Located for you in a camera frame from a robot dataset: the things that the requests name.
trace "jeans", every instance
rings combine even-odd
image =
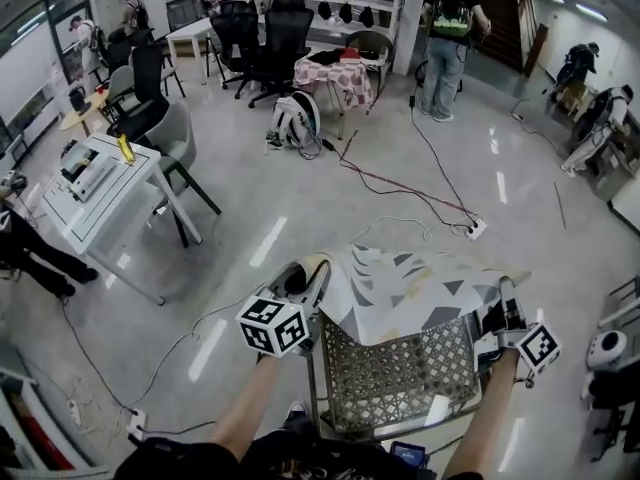
[[[11,231],[0,233],[0,259],[9,266],[26,272],[56,296],[63,293],[68,284],[67,278],[34,261],[29,255],[30,252],[37,254],[76,281],[85,280],[88,268],[86,263],[50,246],[27,221],[13,210],[10,211]]]
[[[432,37],[427,46],[427,60],[420,106],[434,117],[449,117],[467,60],[467,47]]]

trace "red object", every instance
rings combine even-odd
[[[345,48],[343,54],[340,55],[342,64],[359,64],[360,61],[360,54],[355,48]]]

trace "table leg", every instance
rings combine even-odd
[[[106,256],[104,256],[102,253],[98,251],[89,250],[87,251],[87,255],[90,258],[92,258],[98,265],[102,266],[103,268],[106,268],[114,276],[121,279],[125,284],[128,284],[129,286],[131,286],[131,288],[137,291],[140,295],[144,295],[150,301],[155,302],[158,306],[162,306],[165,303],[165,300],[163,297],[149,293],[142,286],[140,286],[136,281],[129,279],[129,277],[127,276],[127,273],[124,270],[122,270],[117,265],[112,264],[106,258]]]
[[[178,217],[180,217],[180,220],[184,222],[184,225],[187,226],[187,229],[189,229],[189,231],[193,235],[193,238],[195,238],[197,243],[199,244],[202,243],[202,236],[200,236],[200,233],[198,233],[198,230],[194,226],[193,222],[191,222],[189,215],[187,215],[187,212],[184,210],[184,208],[180,204],[180,201],[178,200],[177,196],[173,193],[173,190],[171,190],[171,187],[167,183],[166,178],[164,177],[164,175],[162,174],[162,171],[157,165],[153,167],[153,176],[155,177],[156,182],[158,183],[158,186],[162,189],[162,191],[167,196],[167,199],[171,203],[171,206],[173,207],[175,212],[178,214]]]
[[[196,57],[196,63],[198,64],[198,70],[200,71],[200,80],[202,85],[207,85],[207,76],[202,68],[202,55],[200,55],[200,44],[197,37],[191,38],[191,44],[193,45],[193,54]]]
[[[178,54],[176,53],[176,45],[173,44],[173,41],[168,40],[169,43],[169,53],[171,54],[172,61],[169,62],[171,67],[178,65]]]

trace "power strip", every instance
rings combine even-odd
[[[127,434],[132,435],[138,441],[144,439],[144,427],[147,424],[147,415],[140,409],[133,409],[131,421],[127,425]]]
[[[473,223],[473,227],[471,228],[471,230],[467,231],[465,234],[467,235],[467,238],[469,240],[475,242],[485,229],[487,229],[487,223],[482,219],[478,219]]]

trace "person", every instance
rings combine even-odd
[[[576,82],[587,79],[587,73],[596,73],[595,58],[599,57],[600,47],[597,43],[577,44],[565,55],[564,66],[558,72],[556,85],[549,93],[549,99],[553,103],[558,102],[558,94]]]
[[[585,134],[582,144],[560,166],[564,172],[574,177],[575,171],[584,170],[585,162],[596,154],[613,131],[629,136],[631,129],[624,124],[624,119],[631,100],[633,90],[628,85],[609,89],[594,98],[586,111],[590,115],[591,129]]]
[[[427,0],[423,10],[425,23],[431,25],[420,111],[440,123],[453,121],[451,105],[462,79],[472,21],[485,35],[491,32],[491,22],[478,0]],[[452,22],[464,27],[447,27]]]
[[[62,274],[35,261],[31,254],[64,272],[81,284],[98,278],[98,271],[83,261],[45,242],[31,225],[6,201],[12,190],[0,185],[0,261],[10,268],[22,270],[58,298],[71,297],[76,289]]]
[[[418,470],[379,445],[321,439],[304,404],[295,402],[284,426],[254,441],[283,364],[297,356],[265,356],[209,442],[181,444],[163,438],[141,443],[118,468],[116,480],[138,478],[214,479],[416,479]],[[506,417],[519,353],[507,349],[493,365],[491,381],[444,478],[478,480],[490,470],[491,456]]]
[[[125,0],[125,2],[122,24],[127,37],[139,30],[147,30],[149,28],[149,15],[144,3],[140,0]]]
[[[71,18],[69,30],[75,30],[78,34],[78,45],[82,55],[82,85],[86,95],[94,92],[98,79],[95,70],[100,66],[98,52],[91,49],[93,31],[96,25],[91,20],[83,20],[80,16]]]

